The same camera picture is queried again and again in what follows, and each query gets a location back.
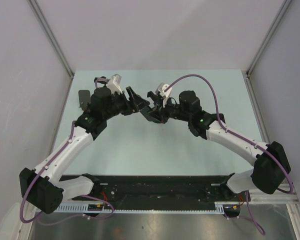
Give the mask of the black pole phone stand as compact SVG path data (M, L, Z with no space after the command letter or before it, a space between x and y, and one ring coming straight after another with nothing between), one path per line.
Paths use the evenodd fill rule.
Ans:
M95 77L93 81L94 81L95 88L97 89L98 84L107 85L109 79L106 78L105 76L101 76L101 77Z

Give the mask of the silver phone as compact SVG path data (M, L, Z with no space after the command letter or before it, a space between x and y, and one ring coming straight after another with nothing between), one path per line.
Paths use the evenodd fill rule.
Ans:
M212 113L211 118L215 121L221 120L222 122L226 123L225 116L223 113L220 113L220 114Z

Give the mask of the black phone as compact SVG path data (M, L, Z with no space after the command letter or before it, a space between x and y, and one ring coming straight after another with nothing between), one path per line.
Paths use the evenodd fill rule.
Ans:
M162 116L156 107L151 108L149 106L144 107L140 113L145 117L145 119L149 122L153 122L156 124L162 123Z

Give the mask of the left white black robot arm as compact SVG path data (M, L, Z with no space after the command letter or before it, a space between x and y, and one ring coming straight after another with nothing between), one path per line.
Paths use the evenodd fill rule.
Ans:
M90 200L100 196L98 180L83 174L61 180L74 159L107 127L107 121L117 115L128 116L141 112L149 101L127 87L127 95L113 93L106 86L98 87L90 97L85 111L71 124L63 143L34 169L24 168L19 174L22 204L29 202L50 214L66 200L85 195Z

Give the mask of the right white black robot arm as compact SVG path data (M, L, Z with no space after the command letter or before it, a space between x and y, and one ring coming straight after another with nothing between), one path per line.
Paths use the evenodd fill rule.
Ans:
M161 96L159 91L150 91L147 97L154 103L144 113L148 121L157 124L165 124L169 119L185 121L195 137L224 146L253 167L241 173L232 173L221 183L220 194L225 200L232 201L239 193L253 189L271 195L279 189L285 174L290 173L291 167L280 143L258 142L240 136L226 127L222 114L204 111L194 91L181 92L178 103L173 103L170 97Z

